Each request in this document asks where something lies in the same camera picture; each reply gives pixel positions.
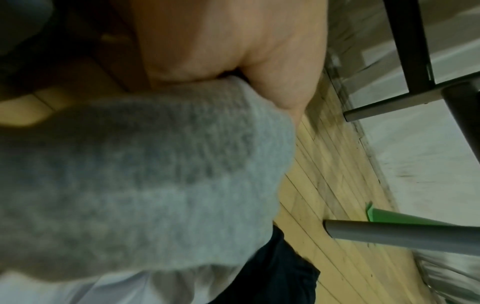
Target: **metal bar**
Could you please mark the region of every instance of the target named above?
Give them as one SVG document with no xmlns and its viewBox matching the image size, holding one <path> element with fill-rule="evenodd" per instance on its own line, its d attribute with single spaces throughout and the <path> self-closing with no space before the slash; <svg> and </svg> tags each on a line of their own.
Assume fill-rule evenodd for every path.
<svg viewBox="0 0 480 304">
<path fill-rule="evenodd" d="M 411 94 L 434 87 L 429 49 L 418 0 L 383 0 L 406 85 Z"/>
<path fill-rule="evenodd" d="M 480 79 L 480 72 L 468 74 L 456 79 L 445 81 L 435 85 L 435 87 L 427 92 L 420 94 L 403 94 L 393 98 L 375 102 L 363 107 L 352 109 L 343 113 L 346 121 L 355 121 L 375 115 L 393 112 L 421 104 L 427 104 L 432 101 L 442 99 L 442 89 L 453 86 L 462 82 L 471 82 Z"/>
<path fill-rule="evenodd" d="M 480 227 L 325 220 L 332 238 L 480 256 Z"/>
<path fill-rule="evenodd" d="M 479 91 L 472 83 L 461 83 L 441 91 L 451 114 L 480 162 Z"/>
</svg>

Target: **black fabric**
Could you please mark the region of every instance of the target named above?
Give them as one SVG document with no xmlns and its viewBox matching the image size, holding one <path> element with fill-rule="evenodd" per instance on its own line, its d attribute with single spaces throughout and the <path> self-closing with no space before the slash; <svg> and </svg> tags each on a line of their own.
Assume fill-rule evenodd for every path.
<svg viewBox="0 0 480 304">
<path fill-rule="evenodd" d="M 270 241 L 210 304 L 314 304 L 319 275 L 274 226 Z"/>
</svg>

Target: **green object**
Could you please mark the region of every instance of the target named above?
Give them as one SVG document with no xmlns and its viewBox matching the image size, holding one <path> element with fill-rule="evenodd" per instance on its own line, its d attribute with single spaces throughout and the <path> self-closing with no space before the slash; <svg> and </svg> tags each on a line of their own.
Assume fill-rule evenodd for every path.
<svg viewBox="0 0 480 304">
<path fill-rule="evenodd" d="M 397 212 L 391 212 L 386 210 L 380 210 L 374 208 L 370 203 L 366 207 L 366 215 L 368 221 L 375 223 L 395 223 L 395 224 L 419 224 L 419 225 L 451 225 L 448 223 L 435 221 L 418 216 L 406 215 Z"/>
</svg>

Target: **skin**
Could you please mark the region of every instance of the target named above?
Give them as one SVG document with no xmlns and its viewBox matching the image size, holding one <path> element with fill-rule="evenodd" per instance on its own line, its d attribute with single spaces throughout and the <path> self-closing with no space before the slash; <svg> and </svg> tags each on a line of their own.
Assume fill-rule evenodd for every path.
<svg viewBox="0 0 480 304">
<path fill-rule="evenodd" d="M 326 0 L 131 0 L 153 88 L 239 69 L 298 125 L 320 79 Z"/>
</svg>

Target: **gray pipe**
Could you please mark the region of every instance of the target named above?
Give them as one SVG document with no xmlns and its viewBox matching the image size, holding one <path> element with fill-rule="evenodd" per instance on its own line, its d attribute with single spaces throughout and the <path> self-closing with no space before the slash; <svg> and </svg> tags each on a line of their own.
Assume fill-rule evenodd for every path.
<svg viewBox="0 0 480 304">
<path fill-rule="evenodd" d="M 480 227 L 325 220 L 332 238 L 480 256 Z"/>
</svg>

